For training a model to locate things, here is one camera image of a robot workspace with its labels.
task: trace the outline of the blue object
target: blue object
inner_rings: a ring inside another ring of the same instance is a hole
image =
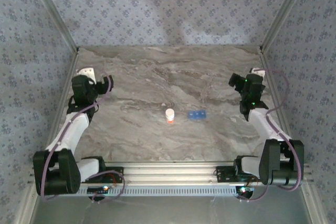
[[[205,110],[190,110],[188,112],[188,118],[190,120],[206,119],[206,112]]]

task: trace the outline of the patterned wallpaper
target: patterned wallpaper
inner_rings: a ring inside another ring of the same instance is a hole
[[[53,0],[78,46],[259,45],[283,0]]]
[[[294,137],[306,145],[306,162],[330,223],[336,223],[336,1],[297,0],[267,55],[291,83],[286,103]],[[285,83],[276,77],[284,93]]]
[[[0,223],[12,223],[72,53],[40,0],[0,0],[0,6]]]

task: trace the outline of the small bottle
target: small bottle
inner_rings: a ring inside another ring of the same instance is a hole
[[[174,122],[174,117],[175,117],[174,110],[173,109],[167,109],[166,110],[167,123],[173,123]]]

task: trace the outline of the marble surface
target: marble surface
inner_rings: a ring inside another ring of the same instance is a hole
[[[94,67],[97,80],[102,71],[111,74],[114,88],[80,139],[76,159],[230,161],[261,154],[264,140],[239,113],[239,94],[228,85],[233,72],[261,67],[257,54],[224,46],[81,48],[77,69],[85,66]],[[273,107],[268,88],[262,99]],[[173,124],[165,120],[167,108],[175,111]],[[206,120],[187,118],[200,109]]]

